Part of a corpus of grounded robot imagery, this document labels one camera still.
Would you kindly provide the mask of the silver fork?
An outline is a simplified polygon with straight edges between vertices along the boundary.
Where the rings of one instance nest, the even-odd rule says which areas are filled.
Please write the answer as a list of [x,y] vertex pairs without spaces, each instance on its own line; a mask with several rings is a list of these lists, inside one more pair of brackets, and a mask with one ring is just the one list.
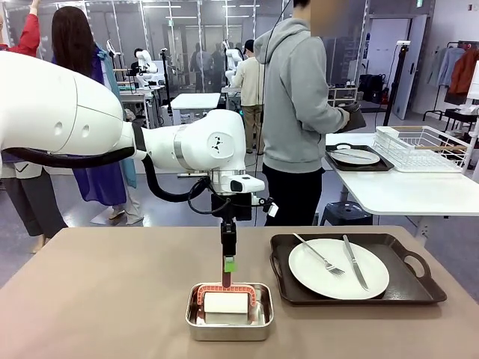
[[299,234],[293,233],[293,235],[303,244],[306,246],[307,249],[309,249],[318,259],[319,261],[323,264],[325,269],[336,276],[341,276],[345,273],[345,271],[339,269],[338,267],[332,265],[325,257],[323,257],[318,251],[316,251],[311,245],[308,244],[307,241],[305,241]]

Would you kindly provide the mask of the person in grey hoodie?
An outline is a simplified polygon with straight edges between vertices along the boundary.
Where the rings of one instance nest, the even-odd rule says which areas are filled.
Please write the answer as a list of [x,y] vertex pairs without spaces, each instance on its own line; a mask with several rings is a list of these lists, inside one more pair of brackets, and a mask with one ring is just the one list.
[[342,116],[328,103],[326,50],[321,37],[344,9],[343,0],[293,0],[293,15],[254,42],[265,67],[263,169],[278,206],[268,227],[310,226],[322,192],[326,135]]

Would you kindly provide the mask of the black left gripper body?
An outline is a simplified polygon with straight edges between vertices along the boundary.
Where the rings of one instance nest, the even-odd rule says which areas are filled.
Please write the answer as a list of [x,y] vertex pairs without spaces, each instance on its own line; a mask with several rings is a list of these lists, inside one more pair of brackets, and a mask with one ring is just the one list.
[[251,194],[211,194],[210,199],[214,217],[223,218],[225,221],[251,220]]

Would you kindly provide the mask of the black metal stool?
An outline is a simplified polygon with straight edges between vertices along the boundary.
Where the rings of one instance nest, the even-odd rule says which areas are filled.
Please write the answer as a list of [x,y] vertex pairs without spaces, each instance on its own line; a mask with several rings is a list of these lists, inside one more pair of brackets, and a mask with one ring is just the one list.
[[326,204],[320,226],[328,222],[332,226],[372,225],[373,216],[353,201]]

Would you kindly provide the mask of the silver table knife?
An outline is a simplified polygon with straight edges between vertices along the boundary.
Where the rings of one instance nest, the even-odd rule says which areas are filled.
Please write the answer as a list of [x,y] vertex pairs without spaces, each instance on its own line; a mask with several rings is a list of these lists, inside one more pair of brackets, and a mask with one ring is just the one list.
[[358,279],[361,287],[364,290],[368,291],[369,290],[368,285],[367,285],[367,283],[365,281],[365,278],[364,278],[364,276],[361,272],[361,269],[359,268],[359,264],[357,262],[355,254],[353,253],[353,249],[351,247],[350,241],[349,241],[347,235],[343,235],[342,238],[343,238],[343,241],[344,241],[344,246],[346,248],[347,254],[349,255],[351,266],[353,268],[355,276]]

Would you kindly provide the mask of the black backpack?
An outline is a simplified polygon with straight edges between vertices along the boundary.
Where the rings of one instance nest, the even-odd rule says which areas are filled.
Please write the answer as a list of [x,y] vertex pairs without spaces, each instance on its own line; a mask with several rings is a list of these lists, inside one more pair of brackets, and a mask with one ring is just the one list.
[[383,92],[384,83],[385,83],[385,74],[360,75],[358,92],[362,92],[362,100],[380,104],[382,101],[382,92]]

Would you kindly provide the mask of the orange hanging jacket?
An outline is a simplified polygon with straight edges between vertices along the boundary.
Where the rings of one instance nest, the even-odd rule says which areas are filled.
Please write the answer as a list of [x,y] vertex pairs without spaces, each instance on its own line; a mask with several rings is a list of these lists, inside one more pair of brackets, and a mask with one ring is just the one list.
[[479,61],[479,49],[468,49],[455,63],[448,93],[467,94],[472,82],[475,66]]

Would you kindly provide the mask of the light blue hanging shirt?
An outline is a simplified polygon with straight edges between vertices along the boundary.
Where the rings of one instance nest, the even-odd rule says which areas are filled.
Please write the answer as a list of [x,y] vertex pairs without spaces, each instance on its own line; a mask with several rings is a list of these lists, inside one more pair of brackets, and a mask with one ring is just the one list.
[[427,75],[426,83],[436,87],[449,87],[455,64],[465,52],[464,49],[458,47],[440,49],[433,58],[433,64]]

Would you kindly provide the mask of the white side table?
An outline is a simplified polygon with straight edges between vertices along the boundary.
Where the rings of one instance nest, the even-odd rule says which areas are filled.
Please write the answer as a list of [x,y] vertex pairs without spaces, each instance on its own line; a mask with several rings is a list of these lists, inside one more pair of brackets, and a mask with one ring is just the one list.
[[438,218],[479,217],[479,183],[458,173],[344,172],[337,170],[341,199],[352,196],[377,216],[418,217],[415,239],[422,245]]

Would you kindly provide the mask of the white round plate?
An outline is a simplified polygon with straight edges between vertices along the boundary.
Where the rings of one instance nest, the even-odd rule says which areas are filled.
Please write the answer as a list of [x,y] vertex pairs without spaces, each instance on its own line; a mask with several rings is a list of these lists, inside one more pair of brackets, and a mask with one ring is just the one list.
[[343,239],[309,239],[308,244],[332,265],[345,271],[341,276],[329,273],[319,259],[299,243],[288,257],[293,276],[311,291],[338,300],[367,300],[384,293],[390,282],[385,263],[371,251],[350,243],[369,290],[355,276]]

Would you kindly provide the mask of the black stand with white top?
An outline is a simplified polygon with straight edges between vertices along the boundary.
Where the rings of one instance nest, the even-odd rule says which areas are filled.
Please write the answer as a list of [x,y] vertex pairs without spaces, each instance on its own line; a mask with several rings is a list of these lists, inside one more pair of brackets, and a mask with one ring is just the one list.
[[387,109],[386,109],[386,113],[385,113],[385,118],[384,118],[384,121],[383,121],[384,126],[388,125],[388,122],[389,122],[389,119],[390,119],[390,116],[391,116],[391,111],[392,111],[392,108],[393,108],[394,101],[396,99],[397,90],[398,90],[399,84],[400,84],[400,77],[402,75],[403,65],[404,65],[404,62],[405,62],[405,59],[406,59],[406,54],[409,51],[410,43],[411,43],[410,40],[398,40],[397,41],[397,45],[400,46],[400,51],[399,51],[399,55],[398,55],[398,62],[397,62],[396,71],[395,71],[395,74],[394,74],[394,80],[391,84],[391,93],[390,93],[389,100],[388,100],[388,105],[387,105]]

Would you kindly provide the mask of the white background desk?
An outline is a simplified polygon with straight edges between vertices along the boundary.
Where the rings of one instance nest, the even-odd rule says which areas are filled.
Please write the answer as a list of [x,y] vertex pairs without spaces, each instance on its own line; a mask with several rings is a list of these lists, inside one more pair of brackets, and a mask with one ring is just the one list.
[[171,101],[172,123],[187,124],[201,119],[208,111],[217,108],[220,93],[182,93]]

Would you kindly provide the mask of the steel rectangular container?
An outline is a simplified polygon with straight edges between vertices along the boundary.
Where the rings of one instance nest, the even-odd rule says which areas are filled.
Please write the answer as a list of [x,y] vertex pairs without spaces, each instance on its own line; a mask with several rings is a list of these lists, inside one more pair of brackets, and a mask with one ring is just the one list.
[[194,285],[189,294],[186,309],[186,322],[190,334],[198,341],[262,341],[269,336],[274,321],[274,311],[270,289],[263,283],[250,284],[257,295],[257,303],[248,314],[205,313],[197,304],[197,290]]

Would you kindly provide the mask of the silver utensil on grey plate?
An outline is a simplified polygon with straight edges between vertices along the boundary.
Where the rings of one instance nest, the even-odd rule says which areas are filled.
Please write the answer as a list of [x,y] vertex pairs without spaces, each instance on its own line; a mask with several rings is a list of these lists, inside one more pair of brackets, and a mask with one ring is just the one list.
[[356,153],[356,152],[344,152],[344,151],[331,151],[329,152],[330,156],[349,156],[355,159],[363,159],[363,160],[368,160],[370,159],[369,156],[366,156],[363,152]]

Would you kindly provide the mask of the person with red sleeves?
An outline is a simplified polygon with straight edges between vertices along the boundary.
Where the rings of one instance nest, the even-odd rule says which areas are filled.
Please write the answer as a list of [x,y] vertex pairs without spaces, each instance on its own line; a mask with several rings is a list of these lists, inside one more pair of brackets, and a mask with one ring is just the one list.
[[[37,11],[40,0],[32,0],[25,25],[15,46],[7,45],[0,34],[0,51],[37,56],[40,45],[40,24]],[[4,19],[0,14],[0,31]],[[2,180],[7,194],[28,234],[37,238],[31,252],[36,254],[67,225],[59,211],[51,177],[43,166],[2,156]]]

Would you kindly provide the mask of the person in beige jacket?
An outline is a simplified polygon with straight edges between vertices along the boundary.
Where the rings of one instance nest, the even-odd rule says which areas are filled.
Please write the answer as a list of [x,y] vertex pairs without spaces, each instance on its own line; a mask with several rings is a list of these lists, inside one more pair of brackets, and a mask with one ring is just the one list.
[[245,121],[246,152],[263,154],[264,142],[261,134],[261,113],[263,110],[263,76],[264,65],[254,55],[254,40],[245,42],[246,59],[239,63],[233,86],[241,92],[240,104]]

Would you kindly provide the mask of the pink handled lint roller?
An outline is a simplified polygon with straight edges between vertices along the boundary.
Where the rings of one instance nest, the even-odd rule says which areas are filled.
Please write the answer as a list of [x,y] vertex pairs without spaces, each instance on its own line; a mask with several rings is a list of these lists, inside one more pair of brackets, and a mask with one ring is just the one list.
[[197,290],[197,304],[205,313],[248,314],[257,303],[257,295],[250,284],[233,283],[236,270],[234,257],[223,257],[222,282],[201,284]]

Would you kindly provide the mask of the long-haired woman in blue apron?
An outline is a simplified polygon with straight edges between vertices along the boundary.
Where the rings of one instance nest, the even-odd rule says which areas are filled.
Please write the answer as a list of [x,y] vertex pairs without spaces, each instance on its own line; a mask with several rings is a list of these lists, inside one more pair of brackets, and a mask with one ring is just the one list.
[[[120,91],[112,60],[94,41],[86,15],[77,7],[62,7],[52,19],[52,62],[80,73],[107,87],[117,98]],[[113,208],[110,219],[125,214],[128,225],[143,219],[140,203],[134,198],[137,187],[132,159],[95,168],[74,169],[85,201],[96,201]]]

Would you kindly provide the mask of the grey round plate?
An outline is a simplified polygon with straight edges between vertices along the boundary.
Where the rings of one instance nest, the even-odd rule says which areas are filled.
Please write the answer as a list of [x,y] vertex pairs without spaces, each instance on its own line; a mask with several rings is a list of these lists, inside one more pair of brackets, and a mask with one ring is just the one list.
[[339,149],[339,150],[333,150],[333,151],[356,152],[356,153],[363,152],[366,156],[370,157],[370,159],[368,160],[363,160],[363,159],[355,159],[349,156],[335,156],[335,155],[331,156],[336,161],[348,163],[351,165],[373,165],[380,161],[380,157],[377,154],[368,152],[366,150]]

